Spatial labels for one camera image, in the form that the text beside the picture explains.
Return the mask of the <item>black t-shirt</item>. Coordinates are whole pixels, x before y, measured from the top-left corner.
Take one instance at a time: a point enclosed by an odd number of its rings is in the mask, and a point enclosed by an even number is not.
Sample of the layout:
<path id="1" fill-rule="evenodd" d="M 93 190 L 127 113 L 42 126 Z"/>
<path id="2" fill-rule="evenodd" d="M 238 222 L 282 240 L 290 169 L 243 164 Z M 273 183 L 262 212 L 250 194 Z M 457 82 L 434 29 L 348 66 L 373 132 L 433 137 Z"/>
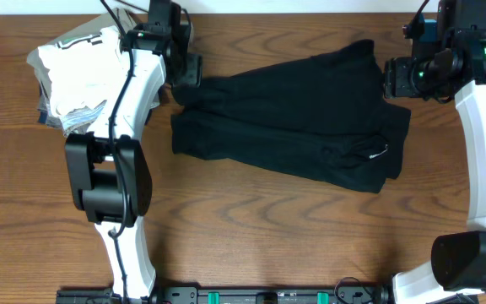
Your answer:
<path id="1" fill-rule="evenodd" d="M 382 95 L 375 43 L 173 90 L 172 149 L 378 193 L 400 176 L 411 112 Z"/>

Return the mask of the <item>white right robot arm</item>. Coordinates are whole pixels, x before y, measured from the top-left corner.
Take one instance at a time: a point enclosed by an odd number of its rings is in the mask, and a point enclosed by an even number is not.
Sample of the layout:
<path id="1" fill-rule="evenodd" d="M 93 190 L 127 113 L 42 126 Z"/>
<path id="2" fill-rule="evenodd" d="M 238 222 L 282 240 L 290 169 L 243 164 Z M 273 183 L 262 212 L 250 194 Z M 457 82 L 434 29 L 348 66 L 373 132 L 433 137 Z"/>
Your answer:
<path id="1" fill-rule="evenodd" d="M 376 303 L 475 303 L 486 294 L 486 0 L 442 0 L 435 19 L 416 13 L 402 29 L 407 57 L 385 66 L 384 94 L 453 102 L 469 173 L 467 230 L 435 239 L 430 260 L 395 274 Z"/>

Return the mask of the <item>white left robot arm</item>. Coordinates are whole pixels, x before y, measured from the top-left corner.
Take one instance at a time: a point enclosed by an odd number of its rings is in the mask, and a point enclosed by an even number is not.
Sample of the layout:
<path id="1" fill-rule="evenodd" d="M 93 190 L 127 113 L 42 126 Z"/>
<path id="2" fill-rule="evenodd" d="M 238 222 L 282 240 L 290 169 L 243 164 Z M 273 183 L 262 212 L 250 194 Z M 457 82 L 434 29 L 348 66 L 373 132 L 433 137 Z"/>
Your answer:
<path id="1" fill-rule="evenodd" d="M 144 216 L 153 182 L 141 138 L 163 86 L 198 87 L 203 60 L 189 51 L 193 34 L 189 13 L 171 0 L 153 0 L 146 22 L 118 31 L 117 49 L 126 69 L 120 92 L 87 133 L 71 134 L 65 143 L 73 203 L 105 244 L 113 285 L 60 290 L 58 303 L 166 301 L 145 237 Z"/>

